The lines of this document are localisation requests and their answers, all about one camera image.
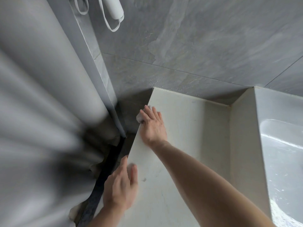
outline gray shower curtain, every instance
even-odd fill
[[[119,132],[46,0],[0,0],[0,226],[74,226]]]

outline finger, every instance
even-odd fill
[[[138,183],[138,168],[137,165],[133,165],[131,168],[131,185]]]
[[[121,168],[125,168],[127,167],[127,156],[124,156],[122,159],[121,159],[121,162],[120,162],[120,166]]]
[[[144,106],[144,110],[145,110],[145,113],[152,119],[152,120],[155,120],[156,117],[154,115],[154,113],[152,112],[152,110],[150,110],[150,108],[148,106]]]
[[[157,119],[158,121],[160,121],[159,115],[158,115],[157,110],[156,110],[155,107],[152,107],[152,112],[154,113],[154,116],[156,117],[156,119]]]
[[[160,121],[161,121],[162,123],[164,123],[164,122],[163,122],[163,119],[162,119],[162,114],[161,114],[161,112],[158,112],[158,115],[159,115]]]
[[[150,117],[143,110],[140,110],[140,114],[142,115],[144,122],[148,122],[150,120]]]

